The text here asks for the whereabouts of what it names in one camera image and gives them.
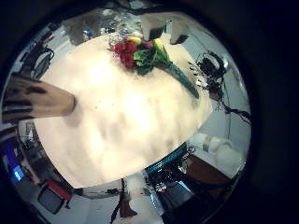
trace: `red chair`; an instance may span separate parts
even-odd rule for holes
[[[65,204],[65,208],[69,209],[69,202],[72,198],[70,190],[62,188],[58,183],[53,180],[46,180],[43,184],[43,189],[39,192],[37,201],[41,203],[48,211],[53,214],[59,212]]]

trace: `wire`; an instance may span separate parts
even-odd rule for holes
[[[111,215],[111,220],[110,220],[110,224],[112,224],[112,222],[115,220],[116,218],[116,215],[118,214],[118,211],[121,207],[121,203],[123,201],[123,198],[124,198],[124,180],[123,178],[121,179],[121,194],[120,194],[120,200],[119,200],[119,203],[118,205],[116,205],[112,215]]]

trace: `white table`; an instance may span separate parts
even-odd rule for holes
[[[181,45],[170,59],[194,83]],[[207,91],[195,99],[178,81],[154,68],[144,77],[123,69],[107,50],[107,36],[79,45],[52,64],[43,81],[78,100],[67,117],[35,119],[51,162],[74,188],[104,184],[160,160],[202,125],[212,111]]]

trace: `yellow flower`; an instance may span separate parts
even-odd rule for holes
[[[137,45],[141,44],[141,39],[139,37],[136,37],[136,36],[129,36],[129,37],[127,37],[127,40],[128,41],[133,41]]]
[[[163,49],[164,46],[163,46],[163,43],[162,43],[161,39],[157,38],[157,39],[153,39],[152,41],[156,44],[156,46],[159,49]]]

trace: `flower stem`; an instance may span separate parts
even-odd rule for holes
[[[166,67],[168,71],[177,81],[179,81],[192,95],[198,99],[199,94],[193,84],[188,80],[186,75],[173,63],[169,63]]]

